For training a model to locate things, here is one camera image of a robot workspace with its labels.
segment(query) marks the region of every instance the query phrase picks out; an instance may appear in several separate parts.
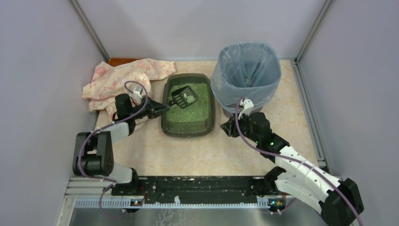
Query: green litter box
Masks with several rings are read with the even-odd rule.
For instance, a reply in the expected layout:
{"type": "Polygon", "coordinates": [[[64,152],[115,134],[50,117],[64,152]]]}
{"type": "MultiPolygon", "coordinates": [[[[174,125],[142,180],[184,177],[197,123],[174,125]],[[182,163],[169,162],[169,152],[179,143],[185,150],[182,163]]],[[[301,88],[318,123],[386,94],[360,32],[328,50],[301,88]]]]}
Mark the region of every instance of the green litter box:
{"type": "Polygon", "coordinates": [[[170,93],[185,85],[190,86],[198,101],[181,109],[171,109],[161,116],[162,131],[170,137],[200,137],[210,133],[215,125],[215,99],[210,80],[204,74],[176,74],[168,78],[163,91],[163,104],[170,101],[170,93]]]}

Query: pink floral cloth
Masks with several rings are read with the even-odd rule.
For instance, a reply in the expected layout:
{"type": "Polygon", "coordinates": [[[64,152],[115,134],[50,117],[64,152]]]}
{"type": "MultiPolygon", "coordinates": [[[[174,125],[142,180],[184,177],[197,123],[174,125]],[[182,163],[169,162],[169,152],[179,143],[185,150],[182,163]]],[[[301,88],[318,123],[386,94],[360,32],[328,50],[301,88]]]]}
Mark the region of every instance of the pink floral cloth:
{"type": "MultiPolygon", "coordinates": [[[[112,115],[116,112],[115,97],[128,93],[124,87],[126,81],[141,83],[151,97],[150,81],[162,80],[175,72],[173,61],[142,59],[116,67],[101,62],[96,66],[91,83],[83,87],[83,99],[89,100],[88,108],[92,112],[105,109],[111,121],[112,115]]],[[[128,84],[131,90],[136,86],[134,83],[128,84]]]]}

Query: white wall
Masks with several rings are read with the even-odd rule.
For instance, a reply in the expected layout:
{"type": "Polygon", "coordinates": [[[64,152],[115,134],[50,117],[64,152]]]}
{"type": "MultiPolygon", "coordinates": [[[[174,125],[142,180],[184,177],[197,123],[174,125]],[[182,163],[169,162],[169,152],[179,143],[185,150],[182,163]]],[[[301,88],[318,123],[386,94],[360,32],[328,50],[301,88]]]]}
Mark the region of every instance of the white wall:
{"type": "Polygon", "coordinates": [[[334,173],[365,225],[398,225],[399,1],[336,1],[300,67],[334,173]]]}
{"type": "Polygon", "coordinates": [[[296,57],[325,0],[79,0],[111,57],[216,59],[265,40],[296,57]]]}
{"type": "Polygon", "coordinates": [[[0,2],[0,225],[53,225],[100,54],[66,0],[0,2]]]}

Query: blue plastic bag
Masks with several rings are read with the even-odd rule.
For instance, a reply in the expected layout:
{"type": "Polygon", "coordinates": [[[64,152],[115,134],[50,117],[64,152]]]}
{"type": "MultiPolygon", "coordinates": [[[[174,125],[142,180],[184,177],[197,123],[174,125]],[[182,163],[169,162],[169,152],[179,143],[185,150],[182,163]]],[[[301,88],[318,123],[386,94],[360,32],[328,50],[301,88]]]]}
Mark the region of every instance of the blue plastic bag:
{"type": "Polygon", "coordinates": [[[241,97],[266,105],[281,79],[280,61],[267,43],[241,43],[225,47],[213,71],[211,88],[223,109],[235,112],[241,97]]]}

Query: black slotted scoop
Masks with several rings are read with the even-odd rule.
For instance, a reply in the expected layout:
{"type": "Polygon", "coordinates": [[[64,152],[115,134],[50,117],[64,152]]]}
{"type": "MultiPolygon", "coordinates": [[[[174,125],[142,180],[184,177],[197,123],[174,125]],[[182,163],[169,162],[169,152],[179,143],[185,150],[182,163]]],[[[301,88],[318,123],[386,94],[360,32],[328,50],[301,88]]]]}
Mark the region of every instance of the black slotted scoop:
{"type": "Polygon", "coordinates": [[[185,86],[172,92],[172,100],[169,105],[177,105],[180,108],[186,108],[198,100],[197,94],[190,86],[185,86]]]}

